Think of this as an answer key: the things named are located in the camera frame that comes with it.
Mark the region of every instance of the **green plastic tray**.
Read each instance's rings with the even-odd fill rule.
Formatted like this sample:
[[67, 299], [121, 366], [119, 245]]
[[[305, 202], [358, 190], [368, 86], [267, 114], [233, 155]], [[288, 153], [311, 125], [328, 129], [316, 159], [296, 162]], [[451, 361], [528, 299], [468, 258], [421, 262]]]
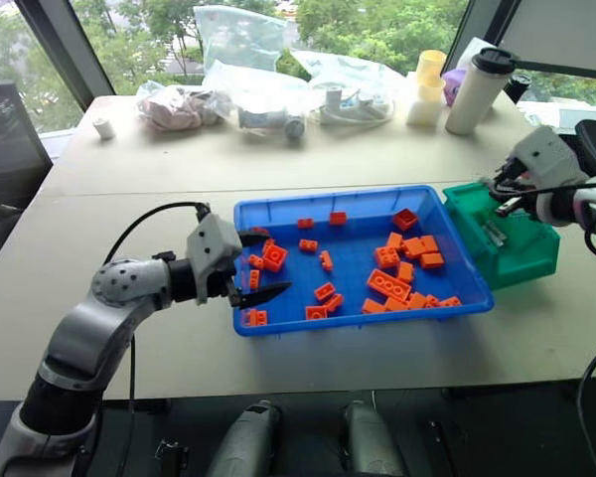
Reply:
[[[499, 203], [484, 184], [444, 189], [445, 207], [480, 273], [492, 289], [551, 275], [556, 271], [559, 235], [526, 212], [498, 217]], [[498, 246], [482, 227], [492, 223], [507, 238]]]

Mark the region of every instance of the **lego brick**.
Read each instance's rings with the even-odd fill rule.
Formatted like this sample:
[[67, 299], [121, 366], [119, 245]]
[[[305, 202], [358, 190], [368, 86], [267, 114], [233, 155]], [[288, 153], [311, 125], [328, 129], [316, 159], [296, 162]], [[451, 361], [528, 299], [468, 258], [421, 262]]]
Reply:
[[336, 293], [336, 287], [331, 281], [328, 281], [322, 286], [319, 286], [314, 290], [314, 295], [318, 298], [318, 301], [325, 301], [331, 295]]
[[384, 303], [384, 307], [386, 308], [386, 311], [403, 311], [408, 309], [408, 307], [404, 305], [401, 301], [397, 301], [391, 297], [386, 298], [386, 303]]
[[305, 306], [305, 315], [307, 320], [327, 318], [327, 308], [325, 306]]
[[425, 304], [426, 297], [416, 291], [411, 293], [405, 302], [405, 305], [409, 310], [419, 310], [420, 308], [423, 308]]
[[325, 302], [324, 306], [327, 308], [327, 313], [333, 313], [338, 309], [339, 306], [342, 306], [344, 302], [345, 297], [340, 293], [336, 293]]
[[410, 293], [410, 285], [378, 269], [374, 269], [371, 273], [367, 286], [402, 303], [406, 301], [406, 297]]
[[365, 314], [383, 313], [384, 311], [386, 311], [386, 308], [384, 307], [384, 305], [380, 305], [379, 303], [371, 300], [370, 298], [367, 298], [365, 300], [365, 303], [362, 305], [362, 312]]
[[441, 253], [424, 253], [419, 257], [422, 268], [439, 268], [444, 265], [444, 257]]
[[262, 270], [265, 267], [263, 259], [258, 255], [250, 255], [249, 264], [254, 268], [258, 268], [259, 270]]
[[265, 269], [271, 271], [280, 271], [280, 268], [282, 268], [282, 265], [287, 259], [288, 254], [289, 252], [286, 249], [276, 244], [270, 245], [262, 256]]
[[249, 288], [255, 290], [260, 284], [260, 270], [251, 270], [249, 272]]
[[436, 251], [439, 251], [439, 247], [437, 246], [437, 242], [435, 241], [434, 236], [421, 236], [419, 239], [426, 248], [425, 253], [434, 253]]
[[406, 248], [406, 258], [409, 259], [419, 258], [420, 255], [426, 252], [426, 247], [419, 238], [404, 240], [403, 245]]
[[397, 279], [404, 283], [410, 283], [413, 281], [413, 264], [407, 261], [401, 261], [397, 268]]
[[298, 219], [298, 229], [312, 229], [314, 227], [313, 219]]
[[424, 305], [424, 308], [438, 308], [439, 306], [439, 299], [436, 296], [426, 296], [426, 304]]
[[388, 235], [388, 240], [386, 241], [386, 246], [391, 246], [393, 248], [399, 249], [401, 247], [402, 240], [403, 240], [403, 237], [400, 234], [391, 232]]
[[393, 268], [399, 265], [397, 249], [392, 246], [379, 246], [373, 251], [378, 268]]
[[247, 325], [249, 326], [264, 326], [267, 324], [267, 312], [264, 310], [251, 308], [245, 316], [247, 317]]
[[315, 252], [318, 249], [318, 243], [315, 240], [306, 240], [301, 238], [298, 242], [298, 248], [300, 248], [302, 251]]
[[439, 302], [439, 306], [461, 306], [461, 300], [456, 296], [451, 296]]
[[334, 263], [326, 250], [320, 253], [320, 264], [326, 271], [332, 271], [334, 269]]
[[331, 226], [343, 226], [347, 223], [346, 212], [332, 212], [329, 214], [329, 225]]
[[400, 230], [406, 232], [417, 224], [417, 216], [408, 209], [404, 209], [393, 216], [393, 223], [396, 224]]

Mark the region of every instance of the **blue plastic tray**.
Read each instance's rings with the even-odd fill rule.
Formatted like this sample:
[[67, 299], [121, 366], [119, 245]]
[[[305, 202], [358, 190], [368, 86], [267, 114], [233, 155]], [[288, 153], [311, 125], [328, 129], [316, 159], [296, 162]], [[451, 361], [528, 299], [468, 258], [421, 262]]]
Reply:
[[[435, 236], [446, 264], [439, 269], [423, 270], [415, 265], [413, 291], [433, 294], [440, 300], [457, 295], [462, 306], [427, 308], [421, 310], [362, 314], [366, 298], [379, 303], [385, 297], [367, 287], [367, 280], [376, 268], [373, 250], [384, 246], [390, 232], [401, 231], [392, 223], [392, 216], [409, 209], [418, 224], [404, 233], [404, 238], [431, 234]], [[329, 225], [331, 212], [346, 212], [345, 226]], [[315, 227], [299, 230], [298, 219], [312, 218]], [[263, 227], [271, 233], [279, 246], [289, 250], [282, 270], [278, 273], [262, 271], [260, 284], [291, 281], [292, 286], [272, 301], [256, 309], [267, 310], [266, 326], [250, 327], [245, 314], [236, 310], [233, 326], [243, 336], [267, 335], [298, 330], [313, 330], [335, 326], [365, 325], [380, 321], [419, 318], [443, 319], [488, 311], [494, 306], [490, 288], [477, 271], [474, 262], [461, 242], [437, 193], [427, 186], [399, 187], [361, 192], [344, 192], [282, 199], [240, 202], [234, 206], [234, 223], [239, 230]], [[298, 248], [299, 239], [317, 240], [318, 252], [305, 253]], [[262, 246], [243, 251], [236, 264], [236, 280], [249, 291], [249, 263], [251, 253], [262, 255]], [[327, 273], [318, 258], [328, 250], [334, 270]], [[305, 306], [318, 305], [314, 290], [331, 281], [345, 303], [329, 318], [305, 319]]]

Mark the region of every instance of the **black chair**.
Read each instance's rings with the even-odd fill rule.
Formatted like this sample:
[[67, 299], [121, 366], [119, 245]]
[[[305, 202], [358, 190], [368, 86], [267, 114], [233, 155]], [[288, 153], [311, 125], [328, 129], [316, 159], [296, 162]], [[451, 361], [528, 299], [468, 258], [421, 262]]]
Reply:
[[0, 248], [53, 163], [12, 82], [0, 82]]

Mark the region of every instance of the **yellow cup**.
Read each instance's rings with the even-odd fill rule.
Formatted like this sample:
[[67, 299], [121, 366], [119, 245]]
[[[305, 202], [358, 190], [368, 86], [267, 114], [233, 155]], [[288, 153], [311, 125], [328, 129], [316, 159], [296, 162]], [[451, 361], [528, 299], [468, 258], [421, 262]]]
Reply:
[[439, 101], [446, 81], [438, 76], [417, 78], [417, 97], [422, 101]]
[[426, 50], [421, 52], [417, 61], [417, 77], [441, 75], [441, 69], [446, 63], [446, 54], [439, 50]]

